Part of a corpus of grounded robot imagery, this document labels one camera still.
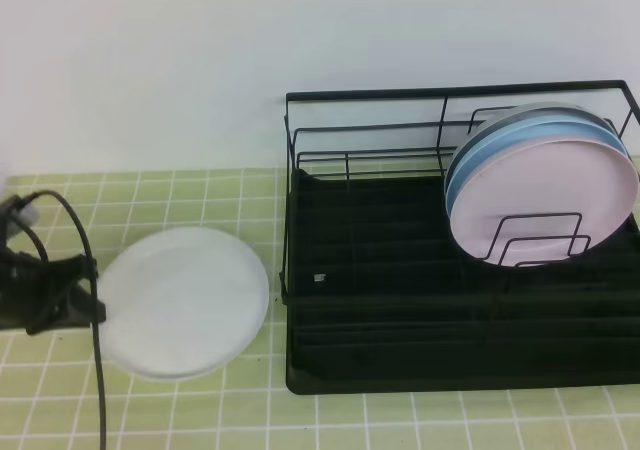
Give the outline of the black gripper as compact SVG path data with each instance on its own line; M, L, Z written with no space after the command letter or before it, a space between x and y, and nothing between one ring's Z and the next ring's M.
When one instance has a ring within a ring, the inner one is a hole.
M82 281L97 281L97 262L83 254L52 260L31 229L38 219L31 196L1 202L1 328L28 334L88 327L106 320L104 303Z

